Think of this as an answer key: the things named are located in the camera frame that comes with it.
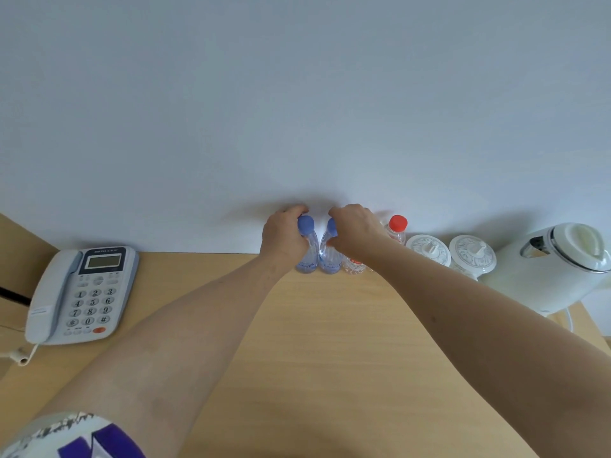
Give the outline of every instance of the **corded telephone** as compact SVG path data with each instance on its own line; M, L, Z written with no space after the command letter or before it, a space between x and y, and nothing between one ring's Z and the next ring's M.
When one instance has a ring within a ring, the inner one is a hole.
M58 252L34 292L26 340L54 345L110 336L123 314L138 260L127 246Z

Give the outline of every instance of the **black strip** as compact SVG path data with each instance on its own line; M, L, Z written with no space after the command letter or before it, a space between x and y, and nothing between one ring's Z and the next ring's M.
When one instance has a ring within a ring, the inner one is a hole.
M17 294L16 292L9 291L8 289L4 289L0 287L0 297L4 297L4 299L12 300L13 302L22 303L23 305L30 305L32 299L26 297L25 295Z

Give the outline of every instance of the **white kettle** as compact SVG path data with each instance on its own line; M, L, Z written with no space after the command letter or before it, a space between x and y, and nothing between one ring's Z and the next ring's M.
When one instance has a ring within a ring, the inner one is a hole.
M583 298L611 270L602 236L582 223L561 223L528 234L496 256L496 269L480 281L542 315Z

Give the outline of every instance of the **wooden desk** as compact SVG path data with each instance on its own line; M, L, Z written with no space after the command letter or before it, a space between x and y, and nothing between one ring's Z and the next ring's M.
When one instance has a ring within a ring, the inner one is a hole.
M249 259L141 254L115 335L42 346L28 367L13 367L2 379L0 442L143 317ZM573 315L576 332L611 354L580 304ZM378 275L316 271L290 273L271 292L181 456L535 455Z

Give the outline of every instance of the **hand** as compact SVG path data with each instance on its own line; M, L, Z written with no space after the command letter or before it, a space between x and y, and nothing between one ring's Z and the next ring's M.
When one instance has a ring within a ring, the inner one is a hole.
M378 217L360 204L333 207L329 215L335 219L337 236L327 244L351 259L366 263L380 241L392 240Z
M297 218L307 211L307 206L297 205L271 215L263 227L259 257L271 258L283 273L297 265L309 247L307 239L299 234Z

